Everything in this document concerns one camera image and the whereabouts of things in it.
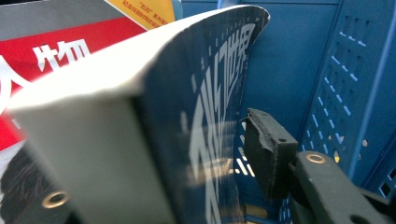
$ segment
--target bent book cover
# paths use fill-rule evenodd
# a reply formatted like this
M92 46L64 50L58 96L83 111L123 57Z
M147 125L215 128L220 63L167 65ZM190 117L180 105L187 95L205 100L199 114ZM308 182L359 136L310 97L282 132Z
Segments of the bent book cover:
M243 222L233 135L268 20L237 6L172 22L40 78L9 111L87 222Z

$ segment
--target rectangular slot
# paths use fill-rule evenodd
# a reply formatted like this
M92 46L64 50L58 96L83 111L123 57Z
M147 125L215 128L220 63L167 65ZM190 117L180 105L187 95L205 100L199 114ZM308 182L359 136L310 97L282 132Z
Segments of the rectangular slot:
M388 185L387 183L384 183L384 184L381 186L380 190L381 190L381 192L382 192L382 195L384 195L385 198L388 197L388 195L389 195L390 192L391 192L391 189L390 189L390 187L389 187L389 185Z
M393 169L392 172L388 175L390 180L393 180L396 176L396 169Z

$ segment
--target brass grommet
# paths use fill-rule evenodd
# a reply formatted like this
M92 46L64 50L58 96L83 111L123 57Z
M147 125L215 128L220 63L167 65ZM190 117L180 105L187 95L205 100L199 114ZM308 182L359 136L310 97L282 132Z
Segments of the brass grommet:
M317 154L308 154L306 155L306 159L317 164L323 164L326 162L326 159Z
M56 191L49 194L41 205L43 207L51 209L55 207L59 207L65 204L69 200L69 195L64 191Z

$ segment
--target yellow label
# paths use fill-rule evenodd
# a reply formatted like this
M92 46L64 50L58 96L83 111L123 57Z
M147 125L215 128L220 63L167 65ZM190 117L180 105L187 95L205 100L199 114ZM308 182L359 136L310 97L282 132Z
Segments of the yellow label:
M105 0L147 30L175 20L172 0Z

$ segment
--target blue plastic crate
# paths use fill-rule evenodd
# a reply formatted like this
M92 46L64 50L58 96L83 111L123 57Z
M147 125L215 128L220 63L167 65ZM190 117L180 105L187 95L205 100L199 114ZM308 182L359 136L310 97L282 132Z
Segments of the blue plastic crate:
M360 187L394 194L395 0L218 2L231 4L265 7L272 18L250 54L240 119L249 107L264 110L301 150L333 157ZM244 158L244 133L240 122L234 173L241 200L268 212L267 219L247 219L290 222L288 200L269 203L262 195Z

